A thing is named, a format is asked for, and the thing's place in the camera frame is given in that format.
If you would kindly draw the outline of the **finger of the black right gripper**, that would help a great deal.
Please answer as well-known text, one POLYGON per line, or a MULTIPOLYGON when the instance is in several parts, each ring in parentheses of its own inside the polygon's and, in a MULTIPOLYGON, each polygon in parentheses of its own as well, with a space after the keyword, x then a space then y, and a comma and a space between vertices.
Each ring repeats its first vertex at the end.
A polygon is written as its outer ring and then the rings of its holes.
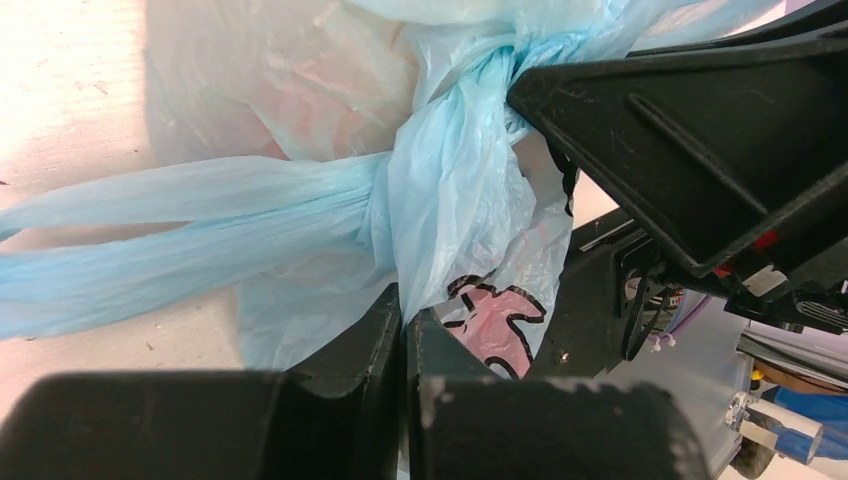
POLYGON ((847 25, 847 0, 818 0, 763 26, 716 40, 632 51, 628 57, 758 45, 847 25))
POLYGON ((540 67, 509 105, 704 276, 775 232, 795 269, 847 234, 847 27, 540 67))

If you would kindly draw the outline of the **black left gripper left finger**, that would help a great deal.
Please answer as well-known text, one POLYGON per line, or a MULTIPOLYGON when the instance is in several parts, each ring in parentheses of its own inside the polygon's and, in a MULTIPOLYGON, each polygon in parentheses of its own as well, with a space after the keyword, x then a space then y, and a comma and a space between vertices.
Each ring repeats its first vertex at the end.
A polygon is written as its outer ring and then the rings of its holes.
POLYGON ((363 317, 287 371, 71 373, 1 430, 5 479, 391 479, 400 308, 363 317))

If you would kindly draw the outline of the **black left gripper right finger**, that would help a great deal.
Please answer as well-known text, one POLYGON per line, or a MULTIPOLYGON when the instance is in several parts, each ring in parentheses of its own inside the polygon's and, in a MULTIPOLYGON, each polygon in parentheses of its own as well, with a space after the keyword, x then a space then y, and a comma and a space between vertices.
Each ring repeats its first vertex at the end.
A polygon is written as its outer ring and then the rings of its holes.
POLYGON ((415 479, 707 479, 693 428, 648 383, 506 380, 428 311, 406 327, 415 479))

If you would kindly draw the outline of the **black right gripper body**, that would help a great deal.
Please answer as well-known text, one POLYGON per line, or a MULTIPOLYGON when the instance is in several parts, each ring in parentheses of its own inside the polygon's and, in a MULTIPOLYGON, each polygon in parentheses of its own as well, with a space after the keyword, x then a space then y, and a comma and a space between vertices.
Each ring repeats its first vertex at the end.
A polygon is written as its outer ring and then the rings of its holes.
POLYGON ((847 331, 847 207, 804 230, 770 230, 713 270, 726 310, 790 331, 847 331))

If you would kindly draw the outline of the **light blue printed plastic bag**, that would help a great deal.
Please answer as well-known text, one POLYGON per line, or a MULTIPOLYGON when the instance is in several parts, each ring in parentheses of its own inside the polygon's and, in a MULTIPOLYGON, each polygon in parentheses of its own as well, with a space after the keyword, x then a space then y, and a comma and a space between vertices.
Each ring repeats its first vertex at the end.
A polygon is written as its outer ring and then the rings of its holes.
POLYGON ((391 284, 498 375, 549 325, 572 199, 520 169, 527 70, 723 37, 769 1, 155 1, 161 166, 5 208, 1 235, 157 224, 5 253, 3 337, 96 328, 234 286, 241 352, 286 369, 391 284))

